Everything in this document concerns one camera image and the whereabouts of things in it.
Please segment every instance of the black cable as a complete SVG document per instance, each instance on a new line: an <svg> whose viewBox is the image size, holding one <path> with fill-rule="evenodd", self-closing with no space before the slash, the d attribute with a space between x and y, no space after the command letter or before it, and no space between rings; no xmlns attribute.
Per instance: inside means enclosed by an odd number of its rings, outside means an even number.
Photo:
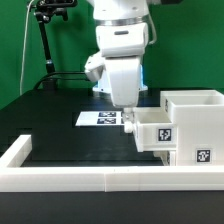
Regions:
<svg viewBox="0 0 224 224"><path fill-rule="evenodd" d="M37 90L42 82L50 80L50 79L51 80L55 79L55 80L71 80L71 81L89 81L87 78L68 79L68 78L60 78L60 77L54 78L54 77L52 77L52 76L59 75L59 74L63 74L63 75L82 75L82 74L85 74L85 73L84 72L52 72L52 73L49 73L49 74L45 75L43 78L41 78L40 81L38 81L36 83L36 85L34 86L33 89Z"/></svg>
<svg viewBox="0 0 224 224"><path fill-rule="evenodd" d="M54 75L85 75L85 72L51 72L51 73L48 73L47 75L45 75L43 78L47 78L47 77L51 77L51 76L54 76Z"/></svg>

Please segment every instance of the open box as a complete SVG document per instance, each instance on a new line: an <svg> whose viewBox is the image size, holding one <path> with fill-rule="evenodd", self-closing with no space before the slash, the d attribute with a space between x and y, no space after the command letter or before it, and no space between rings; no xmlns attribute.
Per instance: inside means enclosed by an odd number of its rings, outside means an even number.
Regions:
<svg viewBox="0 0 224 224"><path fill-rule="evenodd" d="M171 164L177 166L224 165L224 96L221 93L163 91L160 108L137 108L134 113L139 152L157 151L159 156L161 151L160 157L164 160L165 151L175 151ZM167 164L170 153L166 155Z"/></svg>

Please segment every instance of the black table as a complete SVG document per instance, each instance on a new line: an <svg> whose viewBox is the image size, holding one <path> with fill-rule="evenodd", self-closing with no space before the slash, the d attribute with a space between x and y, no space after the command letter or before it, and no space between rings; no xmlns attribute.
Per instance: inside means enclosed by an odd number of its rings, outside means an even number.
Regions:
<svg viewBox="0 0 224 224"><path fill-rule="evenodd" d="M159 106L159 90L139 106ZM76 127L80 111L115 111L88 89L29 91L0 111L0 153L31 134L31 166L161 165L123 127ZM0 223L224 223L223 192L0 193Z"/></svg>

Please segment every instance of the green backdrop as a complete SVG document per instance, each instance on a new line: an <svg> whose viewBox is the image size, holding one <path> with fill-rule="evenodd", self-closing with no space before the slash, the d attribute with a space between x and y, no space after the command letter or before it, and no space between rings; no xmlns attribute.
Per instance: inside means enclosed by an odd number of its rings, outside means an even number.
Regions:
<svg viewBox="0 0 224 224"><path fill-rule="evenodd" d="M0 3L0 108L19 96L25 0ZM224 87L224 2L184 0L179 5L153 6L158 32L156 45L144 58L150 87ZM92 8L79 0L69 9L69 21L54 17L47 25L57 70L83 70L97 50ZM24 90L45 75L45 61L35 17L30 15ZM62 88L88 87L89 82L63 82Z"/></svg>

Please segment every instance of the white plastic frame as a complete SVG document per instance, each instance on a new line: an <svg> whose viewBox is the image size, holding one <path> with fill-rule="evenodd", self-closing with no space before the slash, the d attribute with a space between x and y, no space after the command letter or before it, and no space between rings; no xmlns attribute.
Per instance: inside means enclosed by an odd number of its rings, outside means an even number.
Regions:
<svg viewBox="0 0 224 224"><path fill-rule="evenodd" d="M224 190L224 166L21 168L31 150L21 135L0 158L0 192Z"/></svg>

